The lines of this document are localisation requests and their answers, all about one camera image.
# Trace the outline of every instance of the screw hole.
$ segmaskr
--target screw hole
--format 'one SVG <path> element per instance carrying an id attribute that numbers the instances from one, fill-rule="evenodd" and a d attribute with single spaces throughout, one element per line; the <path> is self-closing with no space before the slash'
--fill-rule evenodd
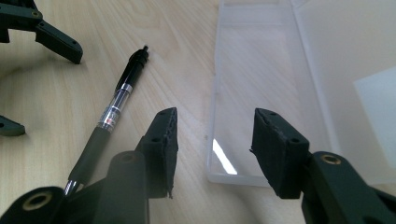
<path id="1" fill-rule="evenodd" d="M 23 210 L 32 211 L 41 208 L 50 202 L 52 193 L 50 191 L 39 192 L 28 198 L 22 205 Z"/>
<path id="2" fill-rule="evenodd" d="M 291 138 L 291 142 L 292 142 L 292 143 L 299 143 L 300 140 L 298 140 L 297 138 Z"/>
<path id="3" fill-rule="evenodd" d="M 331 165 L 339 165 L 341 164 L 340 159 L 332 156 L 332 155 L 323 155 L 321 156 L 322 160 L 331 164 Z"/>

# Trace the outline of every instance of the light wood surface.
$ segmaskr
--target light wood surface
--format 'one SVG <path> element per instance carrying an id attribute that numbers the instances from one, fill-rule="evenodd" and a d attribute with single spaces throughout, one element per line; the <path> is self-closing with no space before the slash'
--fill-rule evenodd
<path id="1" fill-rule="evenodd" d="M 175 106 L 174 199 L 150 200 L 151 223 L 304 223 L 300 201 L 206 178 L 218 0 L 35 2 L 84 55 L 72 64 L 22 31 L 0 45 L 0 114 L 26 127 L 25 135 L 0 136 L 0 214 L 32 189 L 64 187 L 129 57 L 147 44 L 149 62 L 92 182 L 114 155 L 135 148 L 157 112 Z"/>

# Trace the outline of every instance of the plastic box lid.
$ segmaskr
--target plastic box lid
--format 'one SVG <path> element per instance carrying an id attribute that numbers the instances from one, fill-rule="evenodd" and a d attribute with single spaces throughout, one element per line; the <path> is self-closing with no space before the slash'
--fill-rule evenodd
<path id="1" fill-rule="evenodd" d="M 249 152 L 259 107 L 368 184 L 396 183 L 395 11 L 395 1 L 222 0 L 209 180 L 268 186 Z"/>

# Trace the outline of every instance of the pen grip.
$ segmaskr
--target pen grip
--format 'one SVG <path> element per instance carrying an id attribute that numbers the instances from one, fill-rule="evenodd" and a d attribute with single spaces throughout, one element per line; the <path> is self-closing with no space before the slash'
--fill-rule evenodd
<path id="1" fill-rule="evenodd" d="M 90 181 L 96 163 L 106 147 L 109 137 L 110 132 L 105 129 L 96 127 L 93 130 L 87 145 L 69 175 L 69 180 L 75 180 L 83 185 Z"/>

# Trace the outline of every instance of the retractable pen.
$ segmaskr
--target retractable pen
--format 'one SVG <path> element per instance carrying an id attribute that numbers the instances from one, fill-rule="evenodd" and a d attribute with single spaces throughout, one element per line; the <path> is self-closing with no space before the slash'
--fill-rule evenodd
<path id="1" fill-rule="evenodd" d="M 68 177 L 68 182 L 64 189 L 66 196 L 75 193 L 81 185 L 85 186 L 89 182 L 96 163 L 106 146 L 106 142 L 117 124 L 121 110 L 148 60 L 148 49 L 147 46 L 143 47 L 129 59 L 117 84 L 113 99 L 99 119 L 78 162 Z"/>

